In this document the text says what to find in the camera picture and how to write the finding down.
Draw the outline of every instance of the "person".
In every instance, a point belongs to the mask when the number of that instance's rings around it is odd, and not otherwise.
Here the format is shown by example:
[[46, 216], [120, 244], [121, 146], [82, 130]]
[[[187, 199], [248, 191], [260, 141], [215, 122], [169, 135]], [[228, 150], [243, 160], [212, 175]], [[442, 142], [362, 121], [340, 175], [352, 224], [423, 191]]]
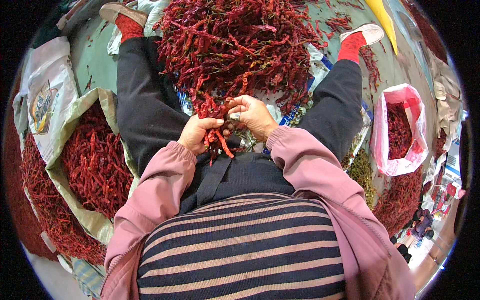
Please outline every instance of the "person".
[[103, 299], [414, 297], [408, 265], [339, 163], [362, 127], [359, 49], [379, 26], [341, 35], [297, 128], [250, 96], [230, 101], [270, 155], [222, 153], [210, 166], [202, 139], [224, 121], [181, 112], [144, 14], [116, 2], [100, 15], [122, 34], [117, 120], [141, 175], [114, 218]]
[[407, 264], [410, 263], [410, 258], [412, 258], [412, 254], [410, 254], [408, 252], [408, 247], [403, 243], [398, 243], [397, 239], [396, 239], [396, 236], [392, 236], [390, 238], [390, 241], [395, 246], [395, 248], [398, 250], [398, 252], [402, 255], [402, 257], [405, 259]]
[[433, 217], [428, 209], [419, 209], [416, 213], [418, 220], [413, 221], [412, 228], [409, 229], [410, 234], [418, 240], [426, 237], [431, 240], [433, 238]]

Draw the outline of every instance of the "metal ring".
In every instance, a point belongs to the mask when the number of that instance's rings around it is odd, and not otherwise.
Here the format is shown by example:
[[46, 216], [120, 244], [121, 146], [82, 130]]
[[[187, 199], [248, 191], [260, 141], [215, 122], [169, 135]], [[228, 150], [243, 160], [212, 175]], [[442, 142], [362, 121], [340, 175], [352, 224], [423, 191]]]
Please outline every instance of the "metal ring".
[[235, 112], [235, 113], [233, 113], [233, 114], [230, 114], [230, 115], [228, 116], [228, 119], [229, 119], [229, 120], [232, 120], [232, 121], [240, 122], [240, 114], [241, 114], [241, 112]]

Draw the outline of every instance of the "yellow object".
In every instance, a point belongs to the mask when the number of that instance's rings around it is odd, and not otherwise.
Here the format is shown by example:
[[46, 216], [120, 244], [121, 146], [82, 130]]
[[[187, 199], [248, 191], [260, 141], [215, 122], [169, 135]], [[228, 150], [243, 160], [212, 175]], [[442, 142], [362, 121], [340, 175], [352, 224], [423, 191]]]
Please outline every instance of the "yellow object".
[[398, 49], [396, 47], [396, 37], [395, 37], [395, 29], [393, 27], [392, 18], [387, 14], [385, 11], [384, 3], [382, 0], [365, 0], [370, 9], [372, 10], [373, 14], [377, 17], [380, 21], [380, 24], [385, 30], [390, 42], [392, 43], [393, 51], [395, 55], [398, 55]]

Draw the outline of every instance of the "red sock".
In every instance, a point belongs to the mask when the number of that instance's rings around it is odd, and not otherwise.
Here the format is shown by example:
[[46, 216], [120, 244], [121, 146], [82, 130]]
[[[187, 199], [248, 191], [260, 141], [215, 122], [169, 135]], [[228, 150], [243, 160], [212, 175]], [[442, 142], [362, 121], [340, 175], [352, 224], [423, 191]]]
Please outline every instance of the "red sock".
[[115, 25], [121, 32], [120, 43], [123, 43], [127, 38], [144, 36], [144, 29], [137, 22], [123, 14], [119, 13], [115, 20]]
[[362, 32], [355, 32], [343, 40], [338, 53], [339, 60], [352, 60], [359, 63], [359, 49], [365, 46], [367, 41], [363, 37]]

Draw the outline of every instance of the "striped shirt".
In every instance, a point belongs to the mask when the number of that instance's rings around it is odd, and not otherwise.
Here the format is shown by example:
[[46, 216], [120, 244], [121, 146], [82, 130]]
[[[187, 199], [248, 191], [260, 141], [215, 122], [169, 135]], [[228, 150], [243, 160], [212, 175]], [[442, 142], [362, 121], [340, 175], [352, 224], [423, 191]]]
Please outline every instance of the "striped shirt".
[[342, 259], [321, 203], [251, 193], [160, 224], [145, 242], [140, 299], [341, 299]]

